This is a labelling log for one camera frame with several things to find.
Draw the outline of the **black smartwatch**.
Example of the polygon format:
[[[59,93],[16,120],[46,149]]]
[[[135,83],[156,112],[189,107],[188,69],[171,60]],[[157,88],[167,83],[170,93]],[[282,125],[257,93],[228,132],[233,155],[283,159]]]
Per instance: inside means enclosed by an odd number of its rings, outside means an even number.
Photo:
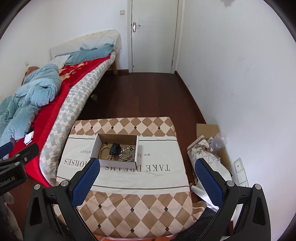
[[[118,143],[113,143],[112,146],[109,149],[109,154],[111,156],[118,156],[121,153],[121,146]]]

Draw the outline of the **white paper on bed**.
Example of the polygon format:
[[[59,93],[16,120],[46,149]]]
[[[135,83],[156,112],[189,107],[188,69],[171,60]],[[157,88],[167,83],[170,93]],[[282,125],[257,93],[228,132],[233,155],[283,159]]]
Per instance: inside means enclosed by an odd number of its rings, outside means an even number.
[[[34,137],[34,131],[31,131],[30,133],[25,135],[23,143],[25,145],[28,145],[33,140],[33,137]]]

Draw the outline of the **white power strip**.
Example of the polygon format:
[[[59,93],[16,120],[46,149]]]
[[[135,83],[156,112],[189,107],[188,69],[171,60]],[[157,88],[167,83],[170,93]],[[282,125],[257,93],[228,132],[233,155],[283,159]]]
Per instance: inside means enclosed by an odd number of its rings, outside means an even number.
[[[243,166],[243,161],[241,158],[238,158],[234,162],[234,168],[236,173],[236,184],[242,187],[249,187],[247,175]]]

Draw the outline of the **checkered bed mattress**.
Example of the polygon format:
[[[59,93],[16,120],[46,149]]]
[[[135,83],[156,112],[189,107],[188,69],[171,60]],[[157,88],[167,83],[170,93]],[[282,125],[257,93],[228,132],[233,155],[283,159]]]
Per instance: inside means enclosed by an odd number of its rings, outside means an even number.
[[[39,156],[39,168],[45,186],[56,184],[59,158],[70,130],[85,106],[88,97],[115,61],[116,53],[112,51],[109,59],[76,78],[78,82],[70,88]]]

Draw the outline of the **light blue quilt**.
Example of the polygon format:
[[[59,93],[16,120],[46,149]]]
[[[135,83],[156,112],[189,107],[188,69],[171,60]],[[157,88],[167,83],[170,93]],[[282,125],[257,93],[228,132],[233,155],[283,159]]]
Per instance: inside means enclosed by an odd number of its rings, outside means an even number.
[[[40,109],[55,99],[62,86],[59,70],[64,65],[108,57],[113,48],[113,44],[106,43],[93,49],[81,48],[61,54],[26,76],[23,85],[1,102],[1,146],[22,139]]]

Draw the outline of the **floral patterned fabric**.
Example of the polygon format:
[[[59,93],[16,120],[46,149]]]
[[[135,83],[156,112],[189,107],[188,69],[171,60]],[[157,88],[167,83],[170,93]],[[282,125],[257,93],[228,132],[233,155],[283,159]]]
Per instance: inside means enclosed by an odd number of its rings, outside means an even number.
[[[222,165],[220,157],[212,154],[209,143],[203,135],[197,137],[197,139],[187,147],[187,153],[193,169],[195,169],[196,160],[203,158],[214,171],[217,171],[224,178],[225,181],[232,180],[230,172]],[[218,210],[218,206],[215,206],[212,203],[199,180],[197,181],[196,185],[193,184],[191,186],[191,191],[204,200],[208,208],[214,211]]]

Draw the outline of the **white cardboard box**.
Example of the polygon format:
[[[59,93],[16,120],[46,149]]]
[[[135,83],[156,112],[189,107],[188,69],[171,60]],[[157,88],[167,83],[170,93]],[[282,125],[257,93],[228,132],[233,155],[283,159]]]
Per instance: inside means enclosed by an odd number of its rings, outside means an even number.
[[[136,169],[138,142],[137,135],[97,134],[90,157],[97,158],[102,167]]]

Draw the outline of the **clear plastic wrapping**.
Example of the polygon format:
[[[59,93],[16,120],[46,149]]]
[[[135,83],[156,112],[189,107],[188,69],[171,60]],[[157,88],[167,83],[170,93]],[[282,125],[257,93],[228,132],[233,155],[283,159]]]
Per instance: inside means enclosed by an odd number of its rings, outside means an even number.
[[[210,137],[207,142],[213,152],[218,152],[228,144],[226,135],[224,133],[217,133],[215,137]]]

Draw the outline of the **flat brown cardboard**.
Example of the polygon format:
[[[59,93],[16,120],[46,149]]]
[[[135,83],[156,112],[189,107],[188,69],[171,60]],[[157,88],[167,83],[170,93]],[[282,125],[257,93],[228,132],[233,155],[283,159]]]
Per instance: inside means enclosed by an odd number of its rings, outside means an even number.
[[[220,158],[221,164],[231,172],[231,164],[226,152],[226,136],[220,132],[218,125],[196,124],[197,137],[203,136],[209,144],[209,151]]]

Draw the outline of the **checkered printed tablecloth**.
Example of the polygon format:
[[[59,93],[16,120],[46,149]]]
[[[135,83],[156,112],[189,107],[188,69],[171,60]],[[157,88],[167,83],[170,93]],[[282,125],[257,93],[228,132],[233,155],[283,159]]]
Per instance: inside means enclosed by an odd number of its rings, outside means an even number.
[[[78,212],[94,235],[156,238],[194,225],[206,209],[191,199],[173,122],[168,117],[77,120],[70,133],[136,135],[137,166],[101,167]]]

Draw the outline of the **red bed sheet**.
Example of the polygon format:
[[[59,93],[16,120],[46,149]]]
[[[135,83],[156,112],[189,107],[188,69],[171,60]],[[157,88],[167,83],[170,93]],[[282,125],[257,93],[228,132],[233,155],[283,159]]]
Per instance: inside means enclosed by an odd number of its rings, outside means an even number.
[[[61,90],[52,102],[41,108],[31,126],[34,130],[33,142],[39,146],[39,154],[32,161],[29,161],[29,163],[25,165],[25,171],[30,177],[41,184],[44,185],[44,178],[41,177],[39,156],[57,118],[59,109],[66,99],[70,88],[78,82],[76,78],[81,77],[82,74],[86,73],[87,70],[92,70],[96,65],[107,59],[109,59],[109,56],[105,58],[84,61],[80,64],[65,65],[62,67],[62,69],[60,69],[60,78],[62,80]]]

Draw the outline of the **white wooden headboard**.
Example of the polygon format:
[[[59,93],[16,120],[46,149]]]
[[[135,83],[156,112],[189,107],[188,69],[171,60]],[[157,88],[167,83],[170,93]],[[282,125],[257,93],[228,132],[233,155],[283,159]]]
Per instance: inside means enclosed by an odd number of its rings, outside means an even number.
[[[81,37],[64,42],[50,49],[51,59],[56,56],[79,51],[80,48],[89,50],[102,47],[105,44],[114,45],[113,49],[118,52],[122,48],[121,35],[115,30],[105,30],[101,32],[87,34]]]

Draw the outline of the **white door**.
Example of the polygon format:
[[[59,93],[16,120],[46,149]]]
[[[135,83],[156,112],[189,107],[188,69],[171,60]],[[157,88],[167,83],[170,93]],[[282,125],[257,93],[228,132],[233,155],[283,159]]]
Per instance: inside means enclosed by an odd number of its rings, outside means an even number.
[[[128,70],[170,73],[177,68],[185,1],[128,1]],[[134,33],[132,24],[140,27]]]

